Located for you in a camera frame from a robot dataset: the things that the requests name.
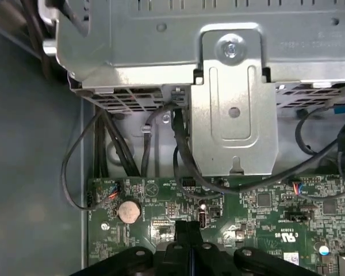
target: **screw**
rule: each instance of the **screw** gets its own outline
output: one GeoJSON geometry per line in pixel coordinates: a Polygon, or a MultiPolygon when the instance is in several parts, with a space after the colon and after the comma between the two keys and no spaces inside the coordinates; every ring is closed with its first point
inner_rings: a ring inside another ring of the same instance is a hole
{"type": "Polygon", "coordinates": [[[242,251],[242,253],[245,255],[245,256],[251,256],[252,255],[252,251],[248,250],[248,249],[244,249],[242,251]]]}
{"type": "Polygon", "coordinates": [[[236,46],[233,42],[228,42],[224,45],[224,54],[226,57],[233,59],[235,58],[237,52],[236,52],[236,46]]]}
{"type": "Polygon", "coordinates": [[[108,223],[101,223],[101,229],[107,231],[110,229],[110,225],[108,223]]]}
{"type": "Polygon", "coordinates": [[[210,248],[211,248],[211,245],[210,245],[209,243],[204,243],[204,244],[202,245],[202,247],[203,247],[204,249],[210,249],[210,248]]]}
{"type": "Polygon", "coordinates": [[[165,114],[164,116],[162,116],[162,122],[164,124],[170,123],[170,115],[169,114],[165,114]]]}

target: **metal bracket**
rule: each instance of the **metal bracket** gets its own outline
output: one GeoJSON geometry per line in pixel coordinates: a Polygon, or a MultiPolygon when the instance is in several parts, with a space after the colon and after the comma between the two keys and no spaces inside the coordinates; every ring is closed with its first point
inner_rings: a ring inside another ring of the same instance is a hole
{"type": "Polygon", "coordinates": [[[260,33],[211,30],[201,42],[204,83],[191,87],[190,102],[197,165],[204,176],[271,174],[278,153],[275,85],[262,81],[260,33]]]}
{"type": "Polygon", "coordinates": [[[50,26],[54,26],[59,19],[59,10],[54,7],[46,6],[46,0],[38,0],[39,14],[41,19],[50,26]]]}

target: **green circuit board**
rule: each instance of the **green circuit board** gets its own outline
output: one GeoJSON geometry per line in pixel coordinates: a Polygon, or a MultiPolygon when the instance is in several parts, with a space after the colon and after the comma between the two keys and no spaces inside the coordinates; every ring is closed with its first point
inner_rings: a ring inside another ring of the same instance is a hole
{"type": "MultiPolygon", "coordinates": [[[[245,185],[260,178],[232,177],[224,179],[224,185],[245,185]]],[[[304,184],[304,194],[327,196],[345,190],[336,175],[297,179],[304,184]]],[[[184,184],[187,190],[205,192],[191,179],[184,184]]],[[[110,194],[115,185],[121,187],[120,196],[89,212],[89,265],[128,247],[154,250],[158,243],[174,240],[176,220],[199,220],[203,239],[223,244],[231,254],[252,246],[319,274],[338,274],[338,255],[345,253],[345,197],[310,202],[298,198],[288,183],[277,183],[199,201],[183,196],[172,178],[125,178],[90,180],[89,203],[110,194]],[[118,208],[125,201],[137,202],[140,208],[133,224],[119,218],[118,208]],[[320,246],[326,246],[329,254],[320,255],[320,246]]]]}

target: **white label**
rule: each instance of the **white label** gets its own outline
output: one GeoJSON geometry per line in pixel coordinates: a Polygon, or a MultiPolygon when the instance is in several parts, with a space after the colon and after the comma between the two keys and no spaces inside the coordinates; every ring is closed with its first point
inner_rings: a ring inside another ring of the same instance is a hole
{"type": "Polygon", "coordinates": [[[284,243],[295,243],[298,233],[275,233],[275,237],[280,237],[284,243]]]}
{"type": "Polygon", "coordinates": [[[298,252],[288,252],[283,253],[283,259],[294,265],[299,265],[299,253],[298,252]]]}

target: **blue cable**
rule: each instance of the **blue cable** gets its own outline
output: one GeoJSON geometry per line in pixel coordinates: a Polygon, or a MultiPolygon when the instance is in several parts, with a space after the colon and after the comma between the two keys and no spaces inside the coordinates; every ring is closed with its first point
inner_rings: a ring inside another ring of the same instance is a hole
{"type": "Polygon", "coordinates": [[[303,183],[302,184],[300,184],[300,186],[298,187],[298,194],[300,194],[300,191],[301,191],[301,188],[303,188],[303,183]]]}

